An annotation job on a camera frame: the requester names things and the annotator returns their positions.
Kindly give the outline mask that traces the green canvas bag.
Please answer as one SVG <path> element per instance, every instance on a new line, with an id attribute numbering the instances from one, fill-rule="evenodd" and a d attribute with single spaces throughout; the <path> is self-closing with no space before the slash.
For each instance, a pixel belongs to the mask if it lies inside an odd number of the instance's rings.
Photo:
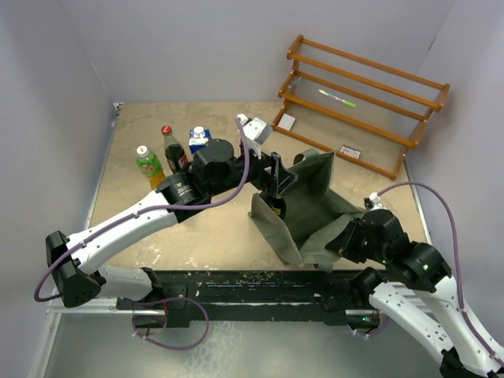
<path id="1" fill-rule="evenodd" d="M 314 265 L 331 272 L 340 256 L 326 245 L 365 212 L 330 188 L 334 160 L 333 153 L 315 149 L 295 157 L 290 170 L 298 180 L 283 195 L 285 218 L 274 212 L 263 194 L 253 195 L 249 217 L 285 265 Z"/>

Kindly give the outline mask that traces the blue white beverage carton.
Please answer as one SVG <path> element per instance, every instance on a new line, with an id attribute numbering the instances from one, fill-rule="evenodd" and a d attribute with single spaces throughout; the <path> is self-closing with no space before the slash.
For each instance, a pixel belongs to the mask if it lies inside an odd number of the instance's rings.
<path id="1" fill-rule="evenodd" d="M 201 150 L 212 139 L 210 130 L 202 126 L 190 130 L 188 146 L 192 155 Z"/>

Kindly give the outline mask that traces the glass cola bottle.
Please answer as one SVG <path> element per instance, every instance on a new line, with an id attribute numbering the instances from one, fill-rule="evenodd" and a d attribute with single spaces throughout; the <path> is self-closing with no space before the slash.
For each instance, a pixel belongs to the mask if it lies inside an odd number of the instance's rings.
<path id="1" fill-rule="evenodd" d="M 165 158 L 172 172 L 177 173 L 188 163 L 186 152 L 169 125 L 163 126 L 161 133 L 165 143 Z"/>

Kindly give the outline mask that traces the green bottle white cap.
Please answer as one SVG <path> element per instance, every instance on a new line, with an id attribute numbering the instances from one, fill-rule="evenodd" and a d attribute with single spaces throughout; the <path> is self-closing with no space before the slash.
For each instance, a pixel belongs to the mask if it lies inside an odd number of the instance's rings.
<path id="1" fill-rule="evenodd" d="M 145 145 L 138 146 L 136 153 L 136 163 L 141 173 L 148 179 L 151 189 L 156 190 L 166 180 L 158 156 Z"/>

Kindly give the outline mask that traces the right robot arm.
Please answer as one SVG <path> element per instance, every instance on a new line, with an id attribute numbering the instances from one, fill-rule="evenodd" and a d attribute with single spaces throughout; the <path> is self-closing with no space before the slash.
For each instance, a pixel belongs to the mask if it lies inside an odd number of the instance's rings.
<path id="1" fill-rule="evenodd" d="M 344 213 L 326 250 L 368 267 L 349 283 L 359 308 L 372 306 L 422 345 L 444 377 L 497 377 L 503 373 L 503 347 L 464 303 L 455 275 L 442 254 L 415 242 L 387 209 Z"/>

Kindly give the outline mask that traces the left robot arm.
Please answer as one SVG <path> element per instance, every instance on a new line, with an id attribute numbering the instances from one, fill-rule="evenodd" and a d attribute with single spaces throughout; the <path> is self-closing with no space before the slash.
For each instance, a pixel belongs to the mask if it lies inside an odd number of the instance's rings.
<path id="1" fill-rule="evenodd" d="M 257 153 L 248 147 L 235 157 L 230 142 L 211 139 L 180 172 L 130 208 L 82 232 L 66 236 L 56 231 L 46 237 L 47 263 L 58 297 L 67 308 L 104 296 L 126 298 L 153 309 L 162 298 L 154 271 L 109 266 L 112 257 L 214 207 L 216 195 L 238 194 L 245 183 L 251 183 L 279 198 L 297 180 L 298 175 L 284 168 L 277 153 Z"/>

